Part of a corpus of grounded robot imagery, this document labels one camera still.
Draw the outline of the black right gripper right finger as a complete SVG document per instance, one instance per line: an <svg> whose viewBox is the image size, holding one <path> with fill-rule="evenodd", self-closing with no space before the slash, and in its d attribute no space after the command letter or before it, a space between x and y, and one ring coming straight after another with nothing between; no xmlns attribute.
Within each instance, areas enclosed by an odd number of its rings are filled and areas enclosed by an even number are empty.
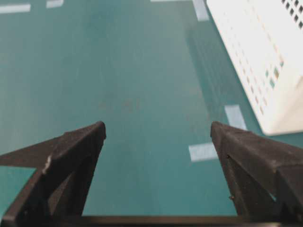
<svg viewBox="0 0 303 227"><path fill-rule="evenodd" d="M216 151L239 216L303 225L302 148L247 131Z"/></svg>

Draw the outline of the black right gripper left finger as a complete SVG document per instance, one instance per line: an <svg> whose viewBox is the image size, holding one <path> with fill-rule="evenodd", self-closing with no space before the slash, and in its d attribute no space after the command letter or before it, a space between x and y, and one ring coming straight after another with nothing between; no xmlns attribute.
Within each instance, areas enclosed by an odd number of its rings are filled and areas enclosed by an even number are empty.
<svg viewBox="0 0 303 227"><path fill-rule="evenodd" d="M95 124L1 155L4 169L30 171L4 210L3 227L39 227L83 213L106 126Z"/></svg>

